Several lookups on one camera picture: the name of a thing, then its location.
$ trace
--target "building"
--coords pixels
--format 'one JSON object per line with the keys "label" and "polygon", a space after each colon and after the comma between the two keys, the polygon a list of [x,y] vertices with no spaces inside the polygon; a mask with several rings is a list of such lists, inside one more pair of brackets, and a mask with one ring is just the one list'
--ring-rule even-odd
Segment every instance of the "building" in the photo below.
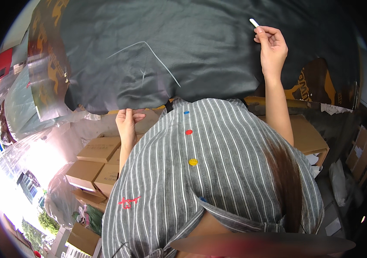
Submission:
{"label": "building", "polygon": [[44,206],[44,198],[40,189],[40,184],[30,171],[27,171],[26,174],[21,173],[17,180],[17,184],[20,185],[23,193],[31,204],[38,203],[38,206],[41,206],[41,204]]}

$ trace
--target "brown hair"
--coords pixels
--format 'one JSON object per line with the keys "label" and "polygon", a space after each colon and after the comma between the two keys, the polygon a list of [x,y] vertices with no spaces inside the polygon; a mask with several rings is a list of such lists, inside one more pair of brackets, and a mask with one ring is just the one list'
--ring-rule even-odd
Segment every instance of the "brown hair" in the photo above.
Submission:
{"label": "brown hair", "polygon": [[285,215],[285,232],[298,233],[301,224],[302,187],[300,169],[286,144],[267,141],[264,155],[275,183],[281,216]]}

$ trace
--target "woman's left hand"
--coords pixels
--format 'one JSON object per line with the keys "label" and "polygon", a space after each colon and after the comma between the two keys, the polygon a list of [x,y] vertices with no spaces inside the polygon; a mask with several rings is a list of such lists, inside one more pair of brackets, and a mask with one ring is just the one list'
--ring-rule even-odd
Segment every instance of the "woman's left hand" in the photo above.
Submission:
{"label": "woman's left hand", "polygon": [[146,114],[142,111],[145,109],[121,109],[116,116],[116,125],[119,130],[122,146],[133,147],[136,143],[137,136],[135,124],[143,120]]}

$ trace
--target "gray leather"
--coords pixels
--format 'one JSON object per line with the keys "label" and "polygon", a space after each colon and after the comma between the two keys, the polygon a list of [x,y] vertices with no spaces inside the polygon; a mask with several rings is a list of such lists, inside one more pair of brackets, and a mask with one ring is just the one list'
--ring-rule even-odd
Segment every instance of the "gray leather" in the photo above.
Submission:
{"label": "gray leather", "polygon": [[263,75],[249,18],[284,34],[285,89],[318,57],[336,90],[359,81],[351,20],[332,0],[77,0],[68,3],[60,28],[72,71],[65,102],[105,114],[155,108],[171,97],[253,94]]}

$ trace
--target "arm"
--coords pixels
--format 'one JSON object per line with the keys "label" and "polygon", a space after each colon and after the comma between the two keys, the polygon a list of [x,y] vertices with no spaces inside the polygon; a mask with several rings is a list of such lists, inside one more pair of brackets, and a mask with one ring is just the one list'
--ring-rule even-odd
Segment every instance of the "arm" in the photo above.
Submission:
{"label": "arm", "polygon": [[119,176],[122,168],[126,163],[134,145],[136,144],[137,136],[135,131],[135,124],[145,118],[145,114],[141,112],[143,109],[122,109],[119,110],[116,116],[116,125],[119,130],[122,145],[120,147],[119,158]]}
{"label": "arm", "polygon": [[265,78],[265,115],[267,124],[294,146],[293,130],[288,114],[281,70],[288,48],[281,31],[259,26],[254,41],[261,44],[261,66]]}

